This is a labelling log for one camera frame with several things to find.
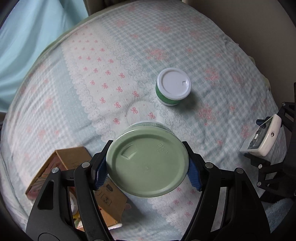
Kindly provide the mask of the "white rectangular remote device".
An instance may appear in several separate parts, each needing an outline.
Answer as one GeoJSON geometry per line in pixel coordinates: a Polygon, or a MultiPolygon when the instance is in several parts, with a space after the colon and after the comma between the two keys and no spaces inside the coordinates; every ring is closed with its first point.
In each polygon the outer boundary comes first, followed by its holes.
{"type": "Polygon", "coordinates": [[[240,152],[265,157],[274,146],[280,127],[281,118],[274,114],[246,138],[240,152]]]}

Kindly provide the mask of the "cardboard box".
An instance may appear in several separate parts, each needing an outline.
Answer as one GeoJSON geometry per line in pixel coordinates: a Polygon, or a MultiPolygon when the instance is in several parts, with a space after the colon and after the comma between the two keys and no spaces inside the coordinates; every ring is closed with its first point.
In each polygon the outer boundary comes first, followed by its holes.
{"type": "MultiPolygon", "coordinates": [[[[89,160],[91,160],[91,156],[85,147],[53,151],[28,186],[25,192],[27,198],[31,201],[36,200],[39,191],[53,168],[57,167],[61,171],[71,170],[89,160]]],[[[69,192],[72,192],[77,198],[74,187],[70,187],[69,192]]],[[[108,229],[113,230],[122,227],[121,217],[126,208],[126,195],[116,187],[110,178],[107,178],[104,184],[98,190],[94,191],[94,196],[108,229]]],[[[84,228],[79,209],[78,213],[73,216],[73,219],[75,228],[83,231],[84,228]]]]}

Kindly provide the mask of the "light green lidded jar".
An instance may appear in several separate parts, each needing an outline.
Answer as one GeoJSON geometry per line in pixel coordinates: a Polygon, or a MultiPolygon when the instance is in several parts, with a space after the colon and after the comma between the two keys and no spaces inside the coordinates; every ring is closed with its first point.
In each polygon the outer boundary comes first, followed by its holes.
{"type": "Polygon", "coordinates": [[[112,142],[106,154],[111,180],[124,192],[144,198],[176,189],[189,169],[182,141],[157,121],[130,125],[112,142]]]}

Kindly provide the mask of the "white pill bottle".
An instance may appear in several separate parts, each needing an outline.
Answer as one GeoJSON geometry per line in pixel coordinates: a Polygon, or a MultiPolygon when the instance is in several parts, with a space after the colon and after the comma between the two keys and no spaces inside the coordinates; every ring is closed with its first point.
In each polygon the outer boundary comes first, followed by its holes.
{"type": "Polygon", "coordinates": [[[78,202],[75,195],[72,192],[69,192],[69,200],[70,200],[72,215],[75,216],[78,213],[78,202]]]}

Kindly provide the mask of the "green jar white lid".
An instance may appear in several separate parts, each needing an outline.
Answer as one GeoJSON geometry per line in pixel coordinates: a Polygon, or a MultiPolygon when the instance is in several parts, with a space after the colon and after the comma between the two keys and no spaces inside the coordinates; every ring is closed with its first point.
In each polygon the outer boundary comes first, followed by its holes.
{"type": "Polygon", "coordinates": [[[162,70],[156,82],[156,96],[166,106],[175,106],[190,94],[192,83],[189,76],[181,69],[162,70]]]}

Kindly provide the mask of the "patterned bed sheet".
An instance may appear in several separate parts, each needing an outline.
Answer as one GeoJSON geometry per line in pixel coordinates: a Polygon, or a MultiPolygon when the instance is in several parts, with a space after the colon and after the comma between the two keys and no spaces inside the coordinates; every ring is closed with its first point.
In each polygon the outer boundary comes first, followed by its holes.
{"type": "Polygon", "coordinates": [[[25,192],[57,149],[93,155],[128,126],[157,121],[221,169],[257,169],[240,153],[255,122],[278,111],[251,58],[213,21],[181,1],[134,1],[88,18],[31,66],[1,130],[1,192],[25,229],[25,192]],[[159,73],[183,70],[192,88],[166,106],[159,73]]]}

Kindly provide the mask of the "light blue hanging cloth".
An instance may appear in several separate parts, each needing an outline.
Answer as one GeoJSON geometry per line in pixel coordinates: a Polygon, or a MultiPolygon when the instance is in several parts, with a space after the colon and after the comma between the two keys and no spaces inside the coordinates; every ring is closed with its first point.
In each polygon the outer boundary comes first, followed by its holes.
{"type": "Polygon", "coordinates": [[[42,51],[88,17],[83,1],[18,1],[1,26],[1,111],[42,51]]]}

